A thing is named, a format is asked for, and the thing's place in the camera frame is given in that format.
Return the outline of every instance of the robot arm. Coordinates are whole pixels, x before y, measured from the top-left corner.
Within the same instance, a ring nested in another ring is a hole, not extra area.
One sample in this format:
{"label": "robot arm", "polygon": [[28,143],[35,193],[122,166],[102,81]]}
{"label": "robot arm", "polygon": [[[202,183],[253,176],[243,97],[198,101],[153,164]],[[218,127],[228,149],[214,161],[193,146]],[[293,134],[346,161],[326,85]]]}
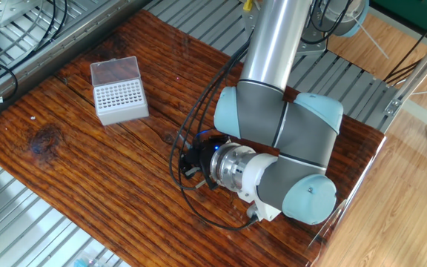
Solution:
{"label": "robot arm", "polygon": [[336,188],[325,176],[342,120],[333,99],[301,93],[284,102],[310,0],[265,0],[235,88],[225,88],[216,106],[217,130],[280,150],[278,157],[225,144],[211,160],[211,176],[254,205],[248,210],[272,220],[279,212],[307,224],[333,211]]}

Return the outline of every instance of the metal grating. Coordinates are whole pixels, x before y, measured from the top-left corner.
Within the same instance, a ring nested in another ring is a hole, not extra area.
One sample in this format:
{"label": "metal grating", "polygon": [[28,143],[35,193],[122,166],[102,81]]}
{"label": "metal grating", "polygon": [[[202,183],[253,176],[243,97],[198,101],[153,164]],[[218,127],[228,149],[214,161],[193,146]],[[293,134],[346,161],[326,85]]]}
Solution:
{"label": "metal grating", "polygon": [[[37,7],[8,25],[0,27],[0,63],[7,67],[18,66],[14,73],[20,85],[28,76],[40,72],[51,61],[55,61],[57,56],[93,32],[112,15],[127,6],[137,5],[135,2],[147,0],[68,0],[67,19],[60,35],[46,48],[22,63],[22,59],[39,45],[53,15],[54,1],[39,1],[41,4],[38,4]],[[6,1],[0,2],[1,6],[6,3]],[[64,1],[57,0],[55,3],[56,20],[50,31],[50,38],[60,27],[64,15]],[[9,75],[1,76],[3,73],[4,71],[0,71],[0,96],[13,90],[11,77]]]}
{"label": "metal grating", "polygon": [[[238,0],[153,0],[145,9],[229,56],[248,39]],[[384,110],[397,89],[330,51],[296,57],[288,86],[341,101],[345,114],[382,132],[394,118]]]}
{"label": "metal grating", "polygon": [[[3,10],[5,1],[2,1],[0,6],[1,10]],[[56,7],[56,20],[49,36],[52,36],[60,27],[64,15],[64,2],[56,1]],[[65,21],[66,27],[72,25],[80,15],[86,13],[89,9],[95,8],[95,5],[87,0],[78,1],[77,3],[69,1],[68,7]],[[0,27],[0,63],[12,65],[35,48],[48,29],[52,14],[52,2],[41,0],[29,12],[19,16],[6,26]]]}
{"label": "metal grating", "polygon": [[73,266],[80,254],[128,266],[0,167],[0,266]]}

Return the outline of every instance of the wood grain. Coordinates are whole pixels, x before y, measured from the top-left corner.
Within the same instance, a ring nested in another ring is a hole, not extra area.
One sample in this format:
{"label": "wood grain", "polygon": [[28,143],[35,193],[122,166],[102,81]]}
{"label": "wood grain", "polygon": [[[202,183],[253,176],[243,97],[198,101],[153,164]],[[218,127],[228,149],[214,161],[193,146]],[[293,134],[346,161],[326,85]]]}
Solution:
{"label": "wood grain", "polygon": [[[138,58],[150,116],[102,127],[90,64],[127,56]],[[169,177],[176,130],[227,60],[138,13],[0,115],[0,165],[132,266],[304,266],[320,252],[320,243],[308,246],[321,225],[281,215],[240,232],[213,228],[191,213]],[[296,94],[288,89],[285,98]],[[211,107],[206,128],[213,113]],[[338,202],[349,197],[384,140],[348,117],[340,132],[327,172]],[[247,205],[231,192],[204,187],[188,195],[211,220],[248,219]]]}

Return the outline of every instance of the gray metal grate floor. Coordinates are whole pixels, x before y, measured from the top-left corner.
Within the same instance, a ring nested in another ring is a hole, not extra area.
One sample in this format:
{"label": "gray metal grate floor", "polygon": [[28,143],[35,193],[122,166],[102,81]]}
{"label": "gray metal grate floor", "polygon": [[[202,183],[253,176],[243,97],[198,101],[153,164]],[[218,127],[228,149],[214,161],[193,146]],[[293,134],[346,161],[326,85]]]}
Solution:
{"label": "gray metal grate floor", "polygon": [[[87,14],[95,10],[99,4],[98,0],[77,0],[68,2],[67,19],[64,29],[68,29],[78,20],[83,19]],[[30,52],[41,40],[45,31],[49,27],[53,14],[53,4],[48,0],[38,0],[41,4],[18,17],[13,22],[4,27],[0,27],[0,63],[11,66],[26,53]],[[0,4],[1,10],[5,6],[5,1]],[[54,27],[50,30],[52,36],[60,27],[64,14],[64,2],[56,1],[57,12]]]}
{"label": "gray metal grate floor", "polygon": [[128,266],[0,167],[0,267],[73,266],[80,254]]}
{"label": "gray metal grate floor", "polygon": [[[153,0],[145,9],[229,56],[249,36],[238,0]],[[394,118],[384,110],[397,89],[330,51],[296,57],[288,86],[339,100],[345,114],[382,132]]]}

